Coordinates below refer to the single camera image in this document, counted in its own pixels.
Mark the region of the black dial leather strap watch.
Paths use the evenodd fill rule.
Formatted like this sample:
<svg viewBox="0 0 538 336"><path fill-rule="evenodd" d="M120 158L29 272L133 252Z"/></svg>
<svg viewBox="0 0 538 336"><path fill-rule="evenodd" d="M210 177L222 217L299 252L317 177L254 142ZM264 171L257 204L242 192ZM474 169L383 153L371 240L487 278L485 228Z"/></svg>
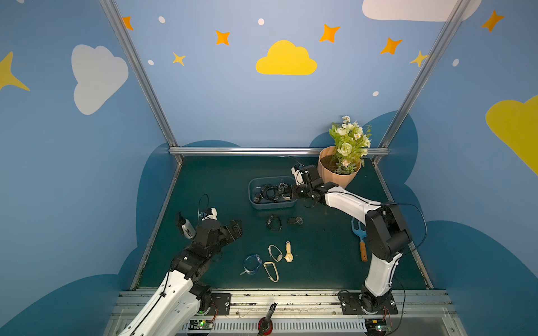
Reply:
<svg viewBox="0 0 538 336"><path fill-rule="evenodd" d="M280 183L277 187L278 195L284 200L291 200L291 186L287 183Z"/></svg>

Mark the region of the small black watch white face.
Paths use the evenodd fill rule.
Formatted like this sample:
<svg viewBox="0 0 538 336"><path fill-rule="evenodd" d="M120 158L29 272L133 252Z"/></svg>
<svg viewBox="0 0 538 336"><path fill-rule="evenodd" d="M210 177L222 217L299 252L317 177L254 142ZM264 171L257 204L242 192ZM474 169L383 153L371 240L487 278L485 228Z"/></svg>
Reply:
<svg viewBox="0 0 538 336"><path fill-rule="evenodd" d="M263 196L261 192L255 193L252 199L253 203L255 204L260 204L262 200L263 200Z"/></svg>

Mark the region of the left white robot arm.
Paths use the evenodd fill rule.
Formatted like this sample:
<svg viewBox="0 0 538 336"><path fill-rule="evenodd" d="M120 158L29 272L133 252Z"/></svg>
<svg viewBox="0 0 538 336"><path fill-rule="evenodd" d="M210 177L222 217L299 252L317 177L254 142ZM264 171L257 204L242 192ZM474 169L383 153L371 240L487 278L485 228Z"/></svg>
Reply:
<svg viewBox="0 0 538 336"><path fill-rule="evenodd" d="M214 256L242 237L242 221L223 225L205 219L196 236L170 263L168 273L121 335L176 335L198 312L210 306L212 290L200 283Z"/></svg>

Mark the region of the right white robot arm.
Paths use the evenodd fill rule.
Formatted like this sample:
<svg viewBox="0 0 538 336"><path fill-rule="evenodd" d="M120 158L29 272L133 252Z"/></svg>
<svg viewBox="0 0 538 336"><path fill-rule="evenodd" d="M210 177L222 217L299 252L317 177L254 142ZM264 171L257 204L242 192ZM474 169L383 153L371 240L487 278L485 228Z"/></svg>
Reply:
<svg viewBox="0 0 538 336"><path fill-rule="evenodd" d="M391 294L392 279L412 234L398 204L368 200L333 182L323 182L314 165L296 164L293 198L310 198L342 211L366 227L371 264L364 282L363 298L380 301Z"/></svg>

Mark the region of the blue plastic storage box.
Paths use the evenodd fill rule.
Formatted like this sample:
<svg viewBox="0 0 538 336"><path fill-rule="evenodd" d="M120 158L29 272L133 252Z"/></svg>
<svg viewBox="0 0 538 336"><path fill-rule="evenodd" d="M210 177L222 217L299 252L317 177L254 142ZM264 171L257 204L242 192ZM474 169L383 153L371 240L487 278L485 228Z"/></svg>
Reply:
<svg viewBox="0 0 538 336"><path fill-rule="evenodd" d="M280 183L287 183L291 186L295 182L291 176L272 176L252 179L248 185L248 195L251 205L256 210L274 210L274 209L288 209L296 204L296 200L284 200L280 197L278 202L269 202L262 200L260 204L253 203L252 199L255 193L260 192L260 189L265 184L272 186L278 186Z"/></svg>

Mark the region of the silver cylindrical flashlight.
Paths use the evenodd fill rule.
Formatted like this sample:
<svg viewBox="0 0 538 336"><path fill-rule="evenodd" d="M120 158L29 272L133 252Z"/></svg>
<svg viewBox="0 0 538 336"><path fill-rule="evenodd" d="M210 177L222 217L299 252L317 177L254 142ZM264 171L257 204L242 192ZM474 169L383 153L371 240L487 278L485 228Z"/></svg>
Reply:
<svg viewBox="0 0 538 336"><path fill-rule="evenodd" d="M196 229L189 219L185 218L180 211L178 211L176 215L175 225L185 238L193 239L196 236Z"/></svg>

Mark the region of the ribbed terracotta flower pot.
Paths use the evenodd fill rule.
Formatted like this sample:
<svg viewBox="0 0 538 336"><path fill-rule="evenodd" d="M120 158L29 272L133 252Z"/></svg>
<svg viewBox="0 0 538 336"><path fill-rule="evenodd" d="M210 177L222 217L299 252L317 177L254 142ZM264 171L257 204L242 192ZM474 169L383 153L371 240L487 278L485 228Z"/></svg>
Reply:
<svg viewBox="0 0 538 336"><path fill-rule="evenodd" d="M333 182L346 188L357 176L364 161L346 158L335 146L324 148L319 154L317 171L323 182Z"/></svg>

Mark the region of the green circuit board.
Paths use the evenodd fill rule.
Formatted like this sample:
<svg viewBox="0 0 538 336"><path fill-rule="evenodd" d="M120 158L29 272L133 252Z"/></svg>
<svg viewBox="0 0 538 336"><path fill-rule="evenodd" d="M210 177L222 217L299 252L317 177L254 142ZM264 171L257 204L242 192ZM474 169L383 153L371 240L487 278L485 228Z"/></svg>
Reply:
<svg viewBox="0 0 538 336"><path fill-rule="evenodd" d="M200 332L210 332L213 330L214 322L210 320L190 320L188 331L200 331Z"/></svg>
<svg viewBox="0 0 538 336"><path fill-rule="evenodd" d="M385 319L366 319L364 325L366 336L386 336L392 331L391 325Z"/></svg>

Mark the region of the red emergency stop button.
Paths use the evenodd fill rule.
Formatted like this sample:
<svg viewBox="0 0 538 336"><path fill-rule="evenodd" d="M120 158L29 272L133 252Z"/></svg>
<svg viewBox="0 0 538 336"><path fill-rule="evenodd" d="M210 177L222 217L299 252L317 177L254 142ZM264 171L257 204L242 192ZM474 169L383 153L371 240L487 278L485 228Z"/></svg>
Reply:
<svg viewBox="0 0 538 336"><path fill-rule="evenodd" d="M273 332L273 321L272 317L276 310L277 302L274 302L268 310L266 316L259 320L258 323L258 336L270 335Z"/></svg>

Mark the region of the right green circuit board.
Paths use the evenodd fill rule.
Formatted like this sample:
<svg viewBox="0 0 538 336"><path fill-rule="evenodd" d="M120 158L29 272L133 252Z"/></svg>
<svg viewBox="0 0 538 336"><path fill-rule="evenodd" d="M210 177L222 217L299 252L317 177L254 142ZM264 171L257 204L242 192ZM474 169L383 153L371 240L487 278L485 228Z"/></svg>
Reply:
<svg viewBox="0 0 538 336"><path fill-rule="evenodd" d="M366 319L364 325L366 336L386 336L392 331L391 325L385 319Z"/></svg>

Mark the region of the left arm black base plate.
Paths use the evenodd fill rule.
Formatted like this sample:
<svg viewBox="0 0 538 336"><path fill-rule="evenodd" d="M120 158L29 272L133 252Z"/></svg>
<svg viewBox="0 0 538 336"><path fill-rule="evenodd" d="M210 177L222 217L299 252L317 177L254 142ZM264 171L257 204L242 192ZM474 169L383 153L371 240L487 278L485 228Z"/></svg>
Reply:
<svg viewBox="0 0 538 336"><path fill-rule="evenodd" d="M230 293L212 293L206 295L200 301L200 310L197 315L200 316L228 316L231 309Z"/></svg>

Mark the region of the aluminium back frame bar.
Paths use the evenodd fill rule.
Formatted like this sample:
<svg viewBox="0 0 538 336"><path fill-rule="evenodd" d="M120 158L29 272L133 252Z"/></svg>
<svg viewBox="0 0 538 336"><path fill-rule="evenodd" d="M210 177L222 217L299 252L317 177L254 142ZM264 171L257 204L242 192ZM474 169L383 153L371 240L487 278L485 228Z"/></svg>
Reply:
<svg viewBox="0 0 538 336"><path fill-rule="evenodd" d="M170 147L172 155L318 156L323 148Z"/></svg>

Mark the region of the aluminium rail front frame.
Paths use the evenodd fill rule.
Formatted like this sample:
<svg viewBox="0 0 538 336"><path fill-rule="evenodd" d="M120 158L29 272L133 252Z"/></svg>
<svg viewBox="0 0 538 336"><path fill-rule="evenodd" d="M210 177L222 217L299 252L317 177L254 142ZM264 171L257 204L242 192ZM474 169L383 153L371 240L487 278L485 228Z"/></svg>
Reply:
<svg viewBox="0 0 538 336"><path fill-rule="evenodd" d="M221 289L230 293L228 316L195 316L214 322L210 332L188 331L179 335L256 335L258 322L277 302L273 314L274 335L365 335L366 319L385 319L392 327L387 335L466 335L458 313L445 291L394 290L397 314L344 315L337 290Z"/></svg>

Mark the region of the aluminium right frame post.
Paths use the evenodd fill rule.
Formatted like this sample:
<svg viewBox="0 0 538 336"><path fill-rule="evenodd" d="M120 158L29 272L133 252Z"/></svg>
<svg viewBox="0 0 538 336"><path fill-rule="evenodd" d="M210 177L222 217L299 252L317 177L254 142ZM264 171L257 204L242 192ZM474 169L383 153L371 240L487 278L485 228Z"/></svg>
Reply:
<svg viewBox="0 0 538 336"><path fill-rule="evenodd" d="M383 135L378 148L372 155L372 163L374 166L378 166L384 156L389 155L389 146L396 137L396 134L400 130L403 122L411 112L411 109L425 87L428 79L432 75L437 66L439 60L442 58L445 50L449 46L451 40L455 36L458 28L464 21L464 14L471 1L459 0L456 1L450 15L448 16L444 26L442 27L437 39L435 40L432 48L430 49L430 56L425 60L423 66L420 67L418 75L416 76L413 84L408 91L402 105L397 110L395 117L393 117L391 123L385 134Z"/></svg>

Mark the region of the aluminium frame post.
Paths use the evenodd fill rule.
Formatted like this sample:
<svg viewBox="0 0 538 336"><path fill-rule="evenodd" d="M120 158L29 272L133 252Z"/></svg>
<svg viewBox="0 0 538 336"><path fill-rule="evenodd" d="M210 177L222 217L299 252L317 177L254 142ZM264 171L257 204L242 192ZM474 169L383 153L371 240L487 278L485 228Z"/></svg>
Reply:
<svg viewBox="0 0 538 336"><path fill-rule="evenodd" d="M437 66L439 60L442 58L445 50L449 46L451 40L455 36L458 28L464 21L464 14L471 1L459 0L456 1L450 15L448 16L444 26L442 27L437 39L435 40L432 48L430 49L430 56L425 60L423 66L420 67L418 75L416 76L413 84L408 91L402 105L397 110L395 117L393 117L391 123L385 134L383 135L378 148L372 155L372 163L374 166L378 166L384 156L389 155L389 146L396 137L396 134L400 130L403 122L411 112L411 109L425 87L428 79L432 75Z"/></svg>
<svg viewBox="0 0 538 336"><path fill-rule="evenodd" d="M100 0L99 2L110 25L113 28L117 39L119 40L124 53L126 54L131 69L133 70L133 73L140 84L141 90L144 93L144 96L156 118L161 132L168 143L169 151L171 151L172 148L178 147L177 140L173 134L172 128L161 106L161 103L158 101L155 90L151 85L149 77L144 69L144 65L142 64L133 40L130 37L128 28L123 22L123 18L120 16L119 7L117 6L116 2L112 0Z"/></svg>

